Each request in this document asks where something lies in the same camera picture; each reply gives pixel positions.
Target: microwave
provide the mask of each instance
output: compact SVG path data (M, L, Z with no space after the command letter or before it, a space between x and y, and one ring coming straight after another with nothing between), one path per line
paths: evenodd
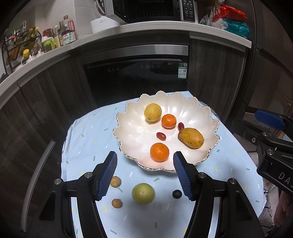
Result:
M198 23L193 0L96 0L101 15L119 23L186 21Z

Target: blue gripper pad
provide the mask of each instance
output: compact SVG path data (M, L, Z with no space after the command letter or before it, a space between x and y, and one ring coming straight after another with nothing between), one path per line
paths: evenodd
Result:
M110 182L117 167L117 154L114 151L110 151L101 167L104 169L104 173L99 178L99 190L97 194L98 201L107 194Z
M267 126L270 126L274 128L275 130L284 130L285 124L282 120L282 118L279 118L275 115L272 115L270 113L257 110L254 114L254 118Z
M180 156L183 156L178 152L175 152L173 155L173 164L176 170L176 173L178 175L182 190L184 192L184 195L186 197L188 197L188 199L190 200L193 197L193 192L192 192L192 184L189 178L189 175L187 173L187 171L184 168L184 165L182 163L182 161L180 160Z

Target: teal package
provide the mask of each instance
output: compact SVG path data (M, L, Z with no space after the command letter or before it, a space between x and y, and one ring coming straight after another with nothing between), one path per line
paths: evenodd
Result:
M225 29L226 31L242 36L246 39L249 37L250 30L244 22L234 21L226 18L224 18L223 21L228 24L228 28Z

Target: green label sticker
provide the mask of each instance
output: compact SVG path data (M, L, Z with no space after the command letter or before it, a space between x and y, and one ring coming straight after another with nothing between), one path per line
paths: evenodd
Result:
M187 77L187 67L178 66L178 78L186 79L186 77Z

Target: blueberry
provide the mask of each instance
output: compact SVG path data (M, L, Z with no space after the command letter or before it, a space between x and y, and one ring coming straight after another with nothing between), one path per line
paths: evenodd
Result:
M173 198L176 198L176 199L181 198L182 192L180 190L176 189L173 191L172 196L173 196Z

